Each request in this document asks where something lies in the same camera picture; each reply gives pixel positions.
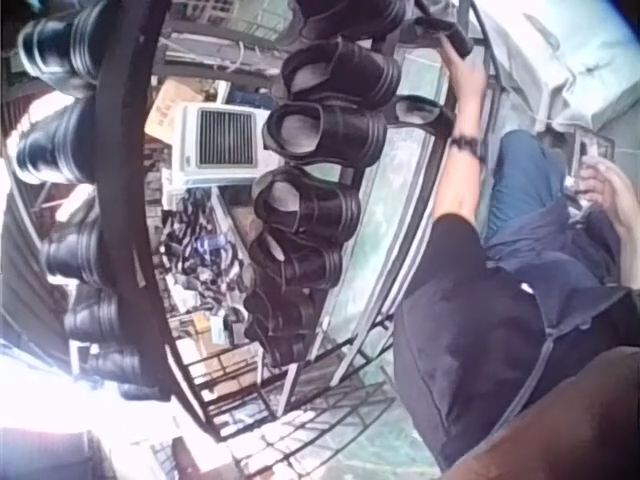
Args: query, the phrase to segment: wristwatch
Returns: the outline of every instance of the wristwatch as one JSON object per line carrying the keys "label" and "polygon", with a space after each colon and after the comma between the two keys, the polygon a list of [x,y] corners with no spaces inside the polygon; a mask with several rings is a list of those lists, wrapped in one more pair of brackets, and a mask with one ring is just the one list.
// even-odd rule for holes
{"label": "wristwatch", "polygon": [[466,135],[456,135],[449,140],[450,144],[456,147],[458,150],[464,150],[476,157],[480,163],[484,166],[487,163],[484,152],[480,145],[480,140],[476,137],[468,137]]}

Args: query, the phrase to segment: hanging shoe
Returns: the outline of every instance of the hanging shoe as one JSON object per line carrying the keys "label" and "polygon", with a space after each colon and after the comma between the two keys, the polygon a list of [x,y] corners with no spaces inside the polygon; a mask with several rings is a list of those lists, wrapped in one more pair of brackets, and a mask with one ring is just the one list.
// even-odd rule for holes
{"label": "hanging shoe", "polygon": [[26,25],[18,49],[27,72],[67,95],[91,95],[118,8],[117,2],[103,0],[74,18],[43,18]]}
{"label": "hanging shoe", "polygon": [[267,225],[321,243],[350,240],[360,223],[358,191],[321,180],[294,167],[280,167],[256,180],[253,209]]}
{"label": "hanging shoe", "polygon": [[99,288],[114,284],[99,216],[60,226],[44,241],[41,251],[50,283],[87,283]]}
{"label": "hanging shoe", "polygon": [[64,328],[72,340],[111,343],[124,337],[118,315],[118,297],[106,289],[78,285]]}
{"label": "hanging shoe", "polygon": [[71,61],[77,74],[91,84],[98,83],[118,8],[117,2],[102,0],[83,9],[73,22]]}
{"label": "hanging shoe", "polygon": [[249,342],[256,342],[264,349],[267,336],[269,336],[269,326],[264,319],[257,315],[249,315],[247,326],[244,327],[244,338]]}
{"label": "hanging shoe", "polygon": [[93,183],[93,97],[76,100],[33,125],[18,143],[15,171],[31,184]]}
{"label": "hanging shoe", "polygon": [[404,0],[296,0],[288,37],[309,41],[341,36],[353,42],[382,38],[407,14]]}
{"label": "hanging shoe", "polygon": [[283,289],[338,285],[342,254],[333,245],[318,246],[276,228],[265,228],[249,246],[249,257]]}
{"label": "hanging shoe", "polygon": [[267,149],[296,165],[328,162],[367,168],[382,155],[387,126],[379,112],[285,103],[269,114],[262,138]]}
{"label": "hanging shoe", "polygon": [[398,46],[403,48],[440,48],[445,36],[461,58],[473,51],[473,41],[455,21],[436,17],[416,17],[407,20],[400,29]]}
{"label": "hanging shoe", "polygon": [[339,101],[375,110],[389,103],[400,85],[394,58],[340,40],[309,45],[287,57],[281,69],[284,91],[274,97],[289,101]]}
{"label": "hanging shoe", "polygon": [[268,337],[265,352],[267,362],[273,368],[282,368],[306,359],[305,335]]}
{"label": "hanging shoe", "polygon": [[313,301],[302,290],[282,291],[269,275],[253,269],[254,280],[244,298],[244,308],[268,326],[268,335],[290,336],[315,329]]}
{"label": "hanging shoe", "polygon": [[35,20],[18,37],[18,50],[25,70],[56,90],[76,98],[86,97],[95,85],[80,77],[71,61],[73,22],[56,18]]}
{"label": "hanging shoe", "polygon": [[83,373],[119,383],[145,385],[140,354],[133,347],[114,347],[90,354],[82,365]]}
{"label": "hanging shoe", "polygon": [[129,383],[118,384],[118,392],[124,400],[142,402],[155,400],[156,402],[168,402],[171,400],[171,392],[161,387],[142,387]]}
{"label": "hanging shoe", "polygon": [[384,109],[389,128],[419,128],[437,138],[449,138],[454,115],[440,103],[420,95],[399,95]]}

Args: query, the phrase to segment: person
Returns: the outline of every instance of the person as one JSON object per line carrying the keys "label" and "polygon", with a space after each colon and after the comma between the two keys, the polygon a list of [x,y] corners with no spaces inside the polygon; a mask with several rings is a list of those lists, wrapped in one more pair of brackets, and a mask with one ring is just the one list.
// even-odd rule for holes
{"label": "person", "polygon": [[431,234],[395,312],[394,374],[417,432],[446,471],[598,355],[640,345],[631,288],[640,288],[640,206],[617,167],[587,158],[578,187],[592,207],[573,221],[566,166],[515,130],[501,139],[481,240],[487,77],[446,39],[440,54],[457,116]]}
{"label": "person", "polygon": [[605,352],[442,480],[637,480],[640,349]]}

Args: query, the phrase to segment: blue jeans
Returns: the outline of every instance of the blue jeans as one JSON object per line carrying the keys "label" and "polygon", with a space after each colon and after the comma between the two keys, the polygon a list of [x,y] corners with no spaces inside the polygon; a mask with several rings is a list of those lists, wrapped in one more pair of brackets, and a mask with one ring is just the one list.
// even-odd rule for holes
{"label": "blue jeans", "polygon": [[565,175],[534,135],[507,132],[500,140],[485,243],[513,220],[554,204],[563,195]]}

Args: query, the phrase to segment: air conditioner unit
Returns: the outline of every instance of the air conditioner unit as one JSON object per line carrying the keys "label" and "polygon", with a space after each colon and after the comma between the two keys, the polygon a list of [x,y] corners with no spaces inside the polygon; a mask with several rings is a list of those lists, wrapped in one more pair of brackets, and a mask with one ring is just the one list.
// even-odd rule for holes
{"label": "air conditioner unit", "polygon": [[171,158],[175,188],[251,183],[283,160],[264,148],[269,112],[219,103],[176,107]]}

